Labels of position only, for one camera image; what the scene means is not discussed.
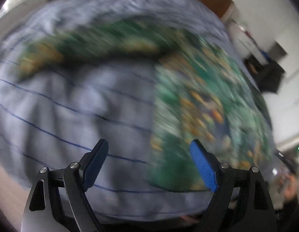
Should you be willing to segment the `green patterned silk garment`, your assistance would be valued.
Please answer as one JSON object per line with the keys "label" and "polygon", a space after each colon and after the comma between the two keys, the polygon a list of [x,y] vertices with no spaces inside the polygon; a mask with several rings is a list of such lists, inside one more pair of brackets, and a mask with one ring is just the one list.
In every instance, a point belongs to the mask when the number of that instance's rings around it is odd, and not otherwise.
{"label": "green patterned silk garment", "polygon": [[187,29],[142,16],[56,32],[26,46],[19,73],[27,78],[47,66],[112,55],[156,59],[152,185],[172,192],[209,187],[189,152],[194,139],[237,169],[271,159],[270,121],[261,95],[222,48]]}

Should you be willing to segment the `blue checked bed sheet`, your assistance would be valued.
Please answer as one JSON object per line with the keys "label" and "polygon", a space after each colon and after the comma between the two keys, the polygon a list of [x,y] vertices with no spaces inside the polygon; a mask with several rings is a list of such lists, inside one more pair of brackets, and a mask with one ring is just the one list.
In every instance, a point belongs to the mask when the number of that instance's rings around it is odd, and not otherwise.
{"label": "blue checked bed sheet", "polygon": [[223,23],[198,0],[55,0],[19,19],[0,39],[1,165],[27,189],[42,166],[64,168],[106,139],[107,159],[88,191],[103,221],[198,213],[211,199],[207,191],[172,193],[147,180],[154,62],[114,59],[74,71],[45,69],[20,82],[18,57],[43,36],[137,14],[202,35],[244,68]]}

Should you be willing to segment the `black jacket on chair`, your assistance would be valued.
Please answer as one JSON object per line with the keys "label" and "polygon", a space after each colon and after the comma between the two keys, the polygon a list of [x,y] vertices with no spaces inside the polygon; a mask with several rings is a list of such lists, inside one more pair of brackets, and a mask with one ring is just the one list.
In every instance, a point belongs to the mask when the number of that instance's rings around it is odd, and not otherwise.
{"label": "black jacket on chair", "polygon": [[260,92],[277,93],[284,78],[285,70],[272,59],[265,65],[256,59],[244,59],[244,64]]}

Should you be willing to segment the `white desk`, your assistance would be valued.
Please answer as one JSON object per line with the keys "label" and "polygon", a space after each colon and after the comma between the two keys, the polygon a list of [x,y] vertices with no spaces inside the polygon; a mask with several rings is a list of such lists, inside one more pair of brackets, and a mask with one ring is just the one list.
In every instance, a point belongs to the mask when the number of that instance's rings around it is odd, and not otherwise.
{"label": "white desk", "polygon": [[244,27],[231,20],[227,23],[227,30],[231,42],[242,60],[248,60],[253,56],[262,66],[268,63],[267,58]]}

